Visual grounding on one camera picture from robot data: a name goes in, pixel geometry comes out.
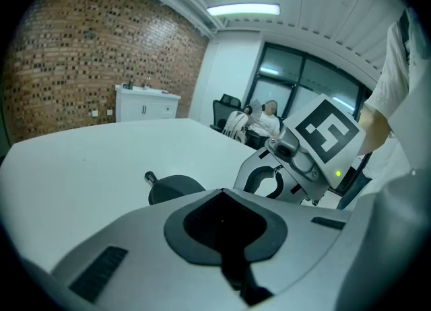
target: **ceiling light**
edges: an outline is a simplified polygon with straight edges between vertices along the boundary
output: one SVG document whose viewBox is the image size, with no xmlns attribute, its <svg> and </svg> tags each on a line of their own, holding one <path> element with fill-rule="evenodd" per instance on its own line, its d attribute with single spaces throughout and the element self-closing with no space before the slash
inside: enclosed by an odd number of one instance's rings
<svg viewBox="0 0 431 311">
<path fill-rule="evenodd" d="M 279 75 L 278 71 L 276 71 L 275 69 L 271 69 L 271 68 L 261 67 L 261 71 L 264 73 L 268 73 L 268 74 Z"/>
<path fill-rule="evenodd" d="M 340 104 L 343 104 L 346 108 L 349 108 L 351 111 L 354 111 L 355 108 L 353 106 L 350 106 L 348 103 L 343 102 L 341 99 L 338 99 L 337 97 L 332 97 L 336 102 L 339 102 Z"/>
<path fill-rule="evenodd" d="M 264 14 L 280 14 L 280 6 L 278 4 L 268 3 L 235 3 L 233 5 L 222 5 L 207 8 L 211 15 L 225 15 L 237 13 L 264 13 Z"/>
</svg>

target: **window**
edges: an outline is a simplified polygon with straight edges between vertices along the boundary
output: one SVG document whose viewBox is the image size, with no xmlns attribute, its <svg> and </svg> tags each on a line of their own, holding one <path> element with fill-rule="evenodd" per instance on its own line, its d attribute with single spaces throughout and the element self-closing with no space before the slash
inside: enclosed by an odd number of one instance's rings
<svg viewBox="0 0 431 311">
<path fill-rule="evenodd" d="M 351 75 L 324 60 L 299 50 L 266 44 L 246 104 L 252 99 L 262 104 L 275 100 L 278 117 L 286 118 L 320 94 L 332 98 L 358 120 L 370 91 Z M 366 160 L 359 168 L 352 168 L 337 190 L 330 190 L 342 196 L 365 163 Z"/>
<path fill-rule="evenodd" d="M 277 116 L 282 117 L 292 88 L 298 81 L 301 64 L 300 55 L 276 48 L 266 48 L 250 100 L 256 99 L 261 104 L 275 100 L 278 104 Z"/>
<path fill-rule="evenodd" d="M 275 48 L 265 50 L 258 73 L 274 80 L 296 83 L 298 80 L 302 57 Z"/>
<path fill-rule="evenodd" d="M 301 75 L 299 93 L 301 93 L 301 96 L 295 97 L 290 113 L 300 109 L 318 95 L 326 94 L 341 104 L 341 108 L 353 116 L 359 85 L 336 70 L 307 59 Z"/>
</svg>

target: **white tabletop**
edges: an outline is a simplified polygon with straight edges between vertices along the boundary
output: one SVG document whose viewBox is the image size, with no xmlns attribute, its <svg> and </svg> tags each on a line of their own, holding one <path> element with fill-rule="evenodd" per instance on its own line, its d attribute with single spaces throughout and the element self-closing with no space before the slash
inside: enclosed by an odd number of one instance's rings
<svg viewBox="0 0 431 311">
<path fill-rule="evenodd" d="M 0 169 L 0 208 L 22 255 L 50 271 L 75 245 L 148 205 L 144 174 L 232 188 L 254 150 L 193 120 L 63 131 L 15 144 Z"/>
</svg>

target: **man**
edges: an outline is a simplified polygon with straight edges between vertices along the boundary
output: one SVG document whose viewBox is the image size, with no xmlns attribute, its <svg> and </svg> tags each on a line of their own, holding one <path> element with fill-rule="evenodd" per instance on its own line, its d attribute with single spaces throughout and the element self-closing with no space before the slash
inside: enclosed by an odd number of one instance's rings
<svg viewBox="0 0 431 311">
<path fill-rule="evenodd" d="M 397 143 L 397 138 L 393 133 L 390 133 L 385 143 L 372 152 L 365 167 L 359 172 L 353 184 L 339 201 L 338 209 L 345 209 L 371 180 L 381 176 L 386 170 Z"/>
<path fill-rule="evenodd" d="M 280 122 L 276 114 L 277 102 L 275 100 L 266 102 L 260 119 L 248 127 L 246 145 L 258 149 L 260 147 L 259 142 L 256 142 L 258 141 L 256 137 L 272 137 L 280 134 Z"/>
<path fill-rule="evenodd" d="M 366 132 L 358 155 L 370 153 L 386 141 L 391 128 L 388 119 L 431 68 L 428 37 L 412 8 L 406 9 L 387 35 L 387 54 L 382 75 L 371 97 L 364 103 L 359 124 Z M 379 191 L 388 181 L 410 171 L 399 143 L 382 174 L 368 183 L 360 195 Z"/>
</svg>

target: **office chair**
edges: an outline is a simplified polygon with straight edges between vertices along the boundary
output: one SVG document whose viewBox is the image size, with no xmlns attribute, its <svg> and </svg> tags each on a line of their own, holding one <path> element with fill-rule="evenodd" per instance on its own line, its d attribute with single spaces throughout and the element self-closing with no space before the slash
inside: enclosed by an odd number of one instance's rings
<svg viewBox="0 0 431 311">
<path fill-rule="evenodd" d="M 226 121 L 233 111 L 238 111 L 236 106 L 223 103 L 220 100 L 213 101 L 214 124 L 210 125 L 212 129 L 221 133 L 226 125 Z"/>
<path fill-rule="evenodd" d="M 228 94 L 224 94 L 220 102 L 235 106 L 238 109 L 241 109 L 241 101 L 238 98 L 229 96 Z"/>
</svg>

